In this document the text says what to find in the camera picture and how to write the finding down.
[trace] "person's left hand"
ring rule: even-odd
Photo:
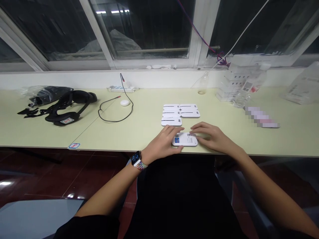
[[[142,162],[145,165],[150,165],[157,159],[165,158],[172,154],[179,154],[184,146],[172,148],[171,143],[175,135],[184,129],[185,128],[183,127],[166,125],[161,132],[148,144],[148,146],[141,151]]]

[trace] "floor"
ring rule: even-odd
[[[99,188],[116,175],[127,163],[119,152],[70,151],[64,149],[29,149],[61,160],[53,164],[38,158],[0,148],[0,170],[19,171],[34,176],[0,175],[0,207],[8,202],[36,199],[89,199]],[[301,206],[319,205],[319,196],[308,184],[296,178],[287,168],[264,170]],[[284,180],[278,175],[287,175]],[[302,193],[290,189],[289,182],[300,185]],[[300,195],[310,195],[306,200]],[[123,238],[136,205],[136,181],[130,187],[122,212],[118,238]],[[244,233],[250,239],[258,238],[253,222],[233,183],[232,206]]]

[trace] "smartwatch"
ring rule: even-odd
[[[139,170],[143,171],[148,167],[148,165],[145,165],[141,161],[142,156],[141,156],[141,151],[137,151],[133,156],[131,157],[132,165]]]

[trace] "table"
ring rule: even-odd
[[[216,89],[207,89],[199,95],[197,89],[140,89],[128,94],[134,103],[134,111],[126,120],[118,123],[104,122],[100,118],[84,129],[74,143],[77,150],[104,150],[134,152],[142,150],[160,132],[164,104],[197,104],[199,119],[182,119],[182,126],[189,131],[194,124],[205,121],[216,125],[249,155],[318,157],[319,104],[298,105],[281,99],[285,88],[261,88],[252,95],[248,106],[261,107],[281,128],[259,128],[245,115],[243,109],[231,103],[220,102]],[[102,117],[120,120],[128,115],[131,105],[122,107],[116,99]],[[182,153],[216,153],[201,145],[185,147]]]
[[[78,122],[58,127],[45,121],[45,116],[24,119],[18,112],[28,107],[28,100],[21,99],[15,91],[0,91],[0,146],[1,147],[43,147],[67,148],[83,131],[85,131],[98,118],[97,110],[105,99],[114,98],[121,93],[108,92],[106,89],[89,90],[97,95],[98,102],[90,104],[81,114]],[[102,109],[107,109],[113,101],[107,102]],[[52,104],[39,109],[47,109]],[[83,104],[74,104],[59,114],[79,111]]]

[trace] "white cable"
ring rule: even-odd
[[[247,25],[247,27],[244,29],[244,31],[240,34],[240,36],[238,37],[237,41],[235,42],[235,44],[233,45],[233,47],[229,50],[229,52],[227,52],[227,54],[220,60],[222,61],[223,59],[225,59],[225,57],[233,50],[233,48],[236,46],[237,42],[239,41],[239,39],[242,37],[242,35],[245,33],[245,31],[247,30],[247,28],[250,26],[250,24],[255,20],[255,18],[258,16],[258,14],[262,11],[262,9],[266,6],[266,4],[269,2],[269,0],[267,0],[265,2],[265,4],[262,6],[262,8],[257,12],[257,14],[254,16],[254,18],[250,21],[250,23]],[[208,74],[215,66],[217,66],[218,62],[209,70],[207,71],[205,74]]]

